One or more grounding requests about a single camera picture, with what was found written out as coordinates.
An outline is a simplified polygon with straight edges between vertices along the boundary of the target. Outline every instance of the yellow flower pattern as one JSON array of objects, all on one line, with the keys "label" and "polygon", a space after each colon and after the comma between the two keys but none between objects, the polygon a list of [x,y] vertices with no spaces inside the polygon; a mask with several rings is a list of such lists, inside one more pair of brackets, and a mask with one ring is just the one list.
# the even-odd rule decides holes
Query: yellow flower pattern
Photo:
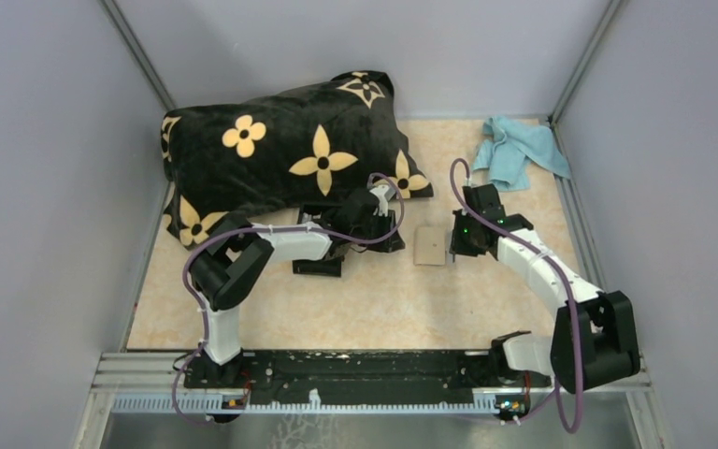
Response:
[{"label": "yellow flower pattern", "polygon": [[[395,176],[390,176],[392,182],[397,184],[400,194],[404,198],[411,198],[411,191],[422,190],[430,184],[430,181],[423,175],[410,175],[409,159],[403,153],[403,150],[397,151],[397,159],[395,160]],[[386,180],[375,182],[378,185],[386,184]]]},{"label": "yellow flower pattern", "polygon": [[212,212],[204,219],[200,220],[199,213],[194,207],[180,196],[180,220],[183,227],[180,229],[180,243],[185,246],[194,243],[202,243],[208,238],[208,231],[216,224],[227,212]]},{"label": "yellow flower pattern", "polygon": [[355,94],[365,102],[368,108],[373,107],[376,98],[384,98],[384,94],[376,81],[371,81],[367,72],[352,72],[356,78],[337,87],[341,91]]},{"label": "yellow flower pattern", "polygon": [[290,172],[298,176],[308,176],[317,173],[318,188],[323,196],[329,195],[332,188],[332,172],[355,163],[358,159],[348,152],[331,152],[329,137],[321,125],[315,131],[312,140],[314,156],[305,157],[290,167]]},{"label": "yellow flower pattern", "polygon": [[222,144],[227,148],[236,147],[237,155],[240,157],[250,157],[254,154],[254,142],[265,136],[264,123],[254,123],[251,115],[241,115],[236,119],[236,127],[224,132]]},{"label": "yellow flower pattern", "polygon": [[172,126],[175,125],[182,117],[164,117],[161,122],[161,155],[164,160],[172,162],[172,154],[169,152],[169,139],[172,133]]}]

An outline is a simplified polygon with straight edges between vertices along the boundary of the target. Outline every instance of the black bracket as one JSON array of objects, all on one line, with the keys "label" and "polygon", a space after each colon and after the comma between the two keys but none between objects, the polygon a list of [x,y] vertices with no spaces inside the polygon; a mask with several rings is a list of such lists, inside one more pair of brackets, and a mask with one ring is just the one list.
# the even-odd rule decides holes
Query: black bracket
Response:
[{"label": "black bracket", "polygon": [[[599,293],[577,304],[582,351],[583,390],[632,376],[639,372],[639,347],[631,301],[621,292]],[[593,332],[591,323],[598,331]],[[568,305],[557,311],[552,338],[554,376],[569,392],[576,393],[574,349]]]},{"label": "black bracket", "polygon": [[[481,217],[495,225],[513,232],[519,229],[532,229],[533,225],[521,214],[506,215],[505,207],[499,201],[499,192],[492,184],[480,187],[464,187],[464,199],[467,205]],[[499,233],[477,221],[463,210],[454,210],[455,220],[452,226],[450,253],[477,257],[490,253],[496,259]]]},{"label": "black bracket", "polygon": [[[243,215],[230,213],[211,238],[245,227],[251,227],[251,223]],[[236,260],[227,255],[228,249],[240,251]],[[241,234],[212,245],[191,265],[194,287],[208,299],[213,311],[232,309],[249,295],[273,253],[271,243],[256,234]]]}]

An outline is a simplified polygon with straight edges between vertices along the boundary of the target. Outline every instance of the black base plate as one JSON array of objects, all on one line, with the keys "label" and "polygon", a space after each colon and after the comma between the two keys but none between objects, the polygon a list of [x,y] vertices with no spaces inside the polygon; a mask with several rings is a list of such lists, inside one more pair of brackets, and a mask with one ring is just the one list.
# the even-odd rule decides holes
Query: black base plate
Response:
[{"label": "black base plate", "polygon": [[[235,361],[230,369],[214,369],[203,353],[187,369],[185,386],[242,388],[249,377],[251,403],[259,405],[309,403],[315,388],[327,405],[471,403],[472,388],[524,388],[524,379],[503,384],[487,351],[246,350]],[[537,373],[530,379],[533,387],[551,384]]]}]

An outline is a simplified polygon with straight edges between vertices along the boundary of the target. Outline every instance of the cable tie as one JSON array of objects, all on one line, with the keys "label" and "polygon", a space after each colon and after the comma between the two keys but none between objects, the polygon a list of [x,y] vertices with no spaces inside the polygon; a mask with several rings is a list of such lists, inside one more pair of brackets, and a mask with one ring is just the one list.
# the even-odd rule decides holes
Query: cable tie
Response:
[{"label": "cable tie", "polygon": [[532,257],[530,257],[530,260],[527,263],[529,264],[530,268],[532,268],[536,264],[536,262],[538,262],[540,259],[542,259],[544,257],[548,257],[550,255],[554,255],[554,252],[552,250],[550,250],[549,248],[544,248],[543,250],[540,251],[540,253],[537,253],[537,254],[533,255]]}]

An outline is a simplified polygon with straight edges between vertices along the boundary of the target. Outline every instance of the pillow with flower pattern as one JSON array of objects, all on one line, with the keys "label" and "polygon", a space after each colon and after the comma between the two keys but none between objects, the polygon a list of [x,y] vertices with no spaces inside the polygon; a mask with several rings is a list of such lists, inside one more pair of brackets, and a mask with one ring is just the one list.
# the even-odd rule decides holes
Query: pillow with flower pattern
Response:
[{"label": "pillow with flower pattern", "polygon": [[187,248],[229,211],[246,216],[340,200],[372,172],[405,198],[433,196],[397,129],[395,90],[383,72],[349,72],[236,105],[169,111],[161,125],[174,193],[167,230]]}]

